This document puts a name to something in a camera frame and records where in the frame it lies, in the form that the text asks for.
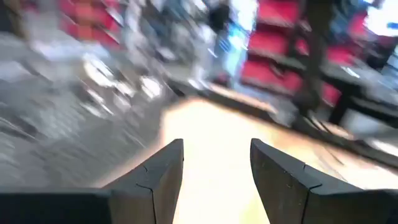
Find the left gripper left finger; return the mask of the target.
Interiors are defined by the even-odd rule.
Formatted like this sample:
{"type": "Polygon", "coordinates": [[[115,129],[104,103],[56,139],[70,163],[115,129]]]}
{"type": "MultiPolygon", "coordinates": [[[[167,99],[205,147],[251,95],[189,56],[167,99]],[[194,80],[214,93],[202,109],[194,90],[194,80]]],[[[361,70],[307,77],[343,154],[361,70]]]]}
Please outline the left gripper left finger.
{"type": "Polygon", "coordinates": [[[102,188],[1,188],[1,223],[172,224],[183,176],[174,139],[102,188]]]}

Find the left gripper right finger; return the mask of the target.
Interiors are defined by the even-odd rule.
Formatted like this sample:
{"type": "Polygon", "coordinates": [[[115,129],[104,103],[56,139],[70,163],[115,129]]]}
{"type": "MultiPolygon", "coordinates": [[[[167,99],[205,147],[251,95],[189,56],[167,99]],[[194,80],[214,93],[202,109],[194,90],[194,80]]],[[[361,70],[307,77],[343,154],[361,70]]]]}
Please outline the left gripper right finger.
{"type": "Polygon", "coordinates": [[[397,224],[397,190],[364,190],[252,139],[252,176],[270,223],[397,224]]]}

